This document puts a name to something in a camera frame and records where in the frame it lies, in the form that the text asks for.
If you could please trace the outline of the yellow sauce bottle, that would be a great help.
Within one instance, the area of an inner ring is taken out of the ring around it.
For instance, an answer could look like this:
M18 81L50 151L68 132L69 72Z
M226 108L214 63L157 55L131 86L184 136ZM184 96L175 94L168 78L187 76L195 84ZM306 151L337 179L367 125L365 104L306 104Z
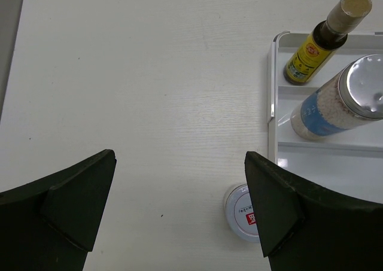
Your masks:
M340 0L285 64L285 79L298 86L310 82L371 10L372 0Z

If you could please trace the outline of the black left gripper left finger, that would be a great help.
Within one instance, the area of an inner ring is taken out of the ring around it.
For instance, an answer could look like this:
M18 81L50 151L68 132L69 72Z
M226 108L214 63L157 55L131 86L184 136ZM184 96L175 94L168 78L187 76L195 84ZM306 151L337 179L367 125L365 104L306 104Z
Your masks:
M113 150L1 193L1 270L83 270L114 177Z

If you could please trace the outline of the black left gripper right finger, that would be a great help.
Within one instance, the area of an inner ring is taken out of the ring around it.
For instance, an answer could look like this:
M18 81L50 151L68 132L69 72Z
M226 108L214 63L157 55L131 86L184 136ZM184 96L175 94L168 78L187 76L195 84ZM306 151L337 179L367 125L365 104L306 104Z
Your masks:
M381 270L382 205L304 179L259 153L245 176L272 270Z

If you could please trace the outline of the silver-lid spice jar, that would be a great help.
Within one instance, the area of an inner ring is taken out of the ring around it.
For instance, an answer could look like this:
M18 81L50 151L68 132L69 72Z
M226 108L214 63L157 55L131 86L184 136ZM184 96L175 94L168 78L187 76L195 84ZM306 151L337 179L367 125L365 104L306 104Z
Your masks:
M318 140L382 120L382 54L363 56L337 73L291 113L297 135Z

